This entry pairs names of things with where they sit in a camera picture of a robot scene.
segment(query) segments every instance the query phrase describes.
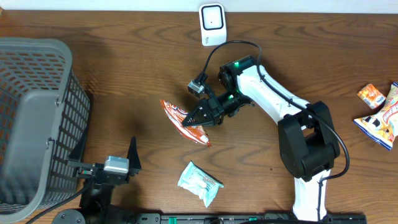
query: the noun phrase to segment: wood grain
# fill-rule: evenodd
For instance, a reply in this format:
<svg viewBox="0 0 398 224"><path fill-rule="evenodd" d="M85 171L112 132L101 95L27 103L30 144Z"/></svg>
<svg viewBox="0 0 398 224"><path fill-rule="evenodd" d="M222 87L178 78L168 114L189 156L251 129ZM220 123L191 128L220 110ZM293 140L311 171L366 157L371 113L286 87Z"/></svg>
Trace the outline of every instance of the wood grain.
<svg viewBox="0 0 398 224"><path fill-rule="evenodd" d="M391 152L352 122L375 113L356 93L374 84L387 94L398 74L398 17L367 14L227 13L228 39L263 47L268 72L294 94L324 101L345 140L351 169L328 182L331 212L363 212L369 223L397 223L398 148ZM113 203L164 213L256 213L290 210L294 183L279 157L277 127L260 107L243 108L224 125L207 128L213 147L182 138L160 109L165 99L186 109L197 100L187 84L203 68L197 13L4 11L0 36L55 38L73 53L73 70L95 94L85 161L125 156L137 136L142 172L116 188ZM218 66L257 50L230 45L214 54L209 82L218 93ZM188 162L225 188L208 208L177 187ZM344 167L343 156L333 173ZM62 209L38 223L50 223Z"/></svg>

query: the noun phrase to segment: snack bag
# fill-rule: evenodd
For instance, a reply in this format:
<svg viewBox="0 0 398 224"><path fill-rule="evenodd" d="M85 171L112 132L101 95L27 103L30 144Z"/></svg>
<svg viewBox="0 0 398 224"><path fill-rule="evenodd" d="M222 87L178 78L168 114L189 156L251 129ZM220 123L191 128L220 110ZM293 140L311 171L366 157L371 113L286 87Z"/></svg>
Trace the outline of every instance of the snack bag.
<svg viewBox="0 0 398 224"><path fill-rule="evenodd" d="M384 107L375 115L354 120L361 130L373 141L392 149L392 142L398 134L398 83L391 85Z"/></svg>
<svg viewBox="0 0 398 224"><path fill-rule="evenodd" d="M207 145L208 147L211 147L209 136L207 135L203 126L191 126L187 128L184 128L182 126L181 123L185 119L185 117L187 117L188 114L186 111L181 110L177 106L174 106L171 103L164 100L160 100L160 105L162 105L166 115L169 117L171 122L177 128L177 131L179 131L179 133L183 137L192 140L196 143L204 144Z"/></svg>
<svg viewBox="0 0 398 224"><path fill-rule="evenodd" d="M204 201L206 208L216 197L218 189L224 187L224 185L195 166L192 161L182 172L177 185L199 196Z"/></svg>
<svg viewBox="0 0 398 224"><path fill-rule="evenodd" d="M386 100L386 97L372 84L367 84L357 95L372 109L377 108Z"/></svg>

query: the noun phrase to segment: orange snack bag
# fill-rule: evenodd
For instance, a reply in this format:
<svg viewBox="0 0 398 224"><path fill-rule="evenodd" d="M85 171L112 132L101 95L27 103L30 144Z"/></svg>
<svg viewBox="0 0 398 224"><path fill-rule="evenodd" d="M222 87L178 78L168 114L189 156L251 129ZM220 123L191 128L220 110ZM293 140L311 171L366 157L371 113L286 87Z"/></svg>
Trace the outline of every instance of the orange snack bag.
<svg viewBox="0 0 398 224"><path fill-rule="evenodd" d="M183 137L192 140L196 143L204 144L207 145L208 147L211 147L209 136L207 135L203 126L192 126L187 128L184 128L182 126L181 123L185 119L185 117L187 117L188 114L186 111L181 110L177 106L174 106L171 103L164 100L160 100L160 105L164 109L166 115L169 117L171 122L177 128L177 131L179 131L179 133Z"/></svg>
<svg viewBox="0 0 398 224"><path fill-rule="evenodd" d="M375 115L354 120L361 130L386 149L392 149L392 143L398 136L398 83L391 85L383 108Z"/></svg>
<svg viewBox="0 0 398 224"><path fill-rule="evenodd" d="M377 108L386 100L386 97L372 84L367 84L357 95L372 109Z"/></svg>

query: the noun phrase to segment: green connector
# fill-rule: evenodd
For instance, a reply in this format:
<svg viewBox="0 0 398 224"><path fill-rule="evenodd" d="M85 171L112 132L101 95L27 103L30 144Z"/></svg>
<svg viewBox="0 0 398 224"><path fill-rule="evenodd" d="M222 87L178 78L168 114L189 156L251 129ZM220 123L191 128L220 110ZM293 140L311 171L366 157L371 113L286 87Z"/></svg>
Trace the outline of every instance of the green connector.
<svg viewBox="0 0 398 224"><path fill-rule="evenodd" d="M170 217L169 218L169 224L177 224L177 218Z"/></svg>

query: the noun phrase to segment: black mount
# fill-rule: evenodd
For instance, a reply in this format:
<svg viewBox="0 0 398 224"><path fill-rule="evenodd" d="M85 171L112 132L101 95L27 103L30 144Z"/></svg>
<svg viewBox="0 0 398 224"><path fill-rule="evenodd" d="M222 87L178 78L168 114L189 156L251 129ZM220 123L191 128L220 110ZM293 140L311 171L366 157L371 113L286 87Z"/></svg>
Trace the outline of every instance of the black mount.
<svg viewBox="0 0 398 224"><path fill-rule="evenodd" d="M308 105L307 109L323 118L331 128L329 108L321 101ZM304 136L302 126L314 132ZM278 122L280 157L287 170L296 178L309 181L323 170L333 168L335 158L340 155L337 138L319 122L309 119L304 112Z"/></svg>
<svg viewBox="0 0 398 224"><path fill-rule="evenodd" d="M115 185L128 184L130 177L138 174L141 163L137 153L136 137L131 138L127 160L127 173L107 170L105 164L87 164L80 162L86 137L81 138L68 157L68 166L74 167L74 176L86 179L84 185L93 183L84 191L80 199L80 208L67 209L60 212L53 223L105 224L125 223L136 224L136 214L111 205L112 192Z"/></svg>
<svg viewBox="0 0 398 224"><path fill-rule="evenodd" d="M136 213L128 216L125 211L115 211L114 216L122 216L122 218L108 220L112 224L250 224L253 223L291 223L291 224L367 224L366 216L361 214L328 214L319 222L309 222L297 220L291 212L267 212L265 214L209 214L209 215L192 215L192 214L168 214L161 215L159 213ZM83 222L83 216L78 210L67 209L60 212L53 220L54 224L59 223L78 223L79 224L97 224L99 222Z"/></svg>

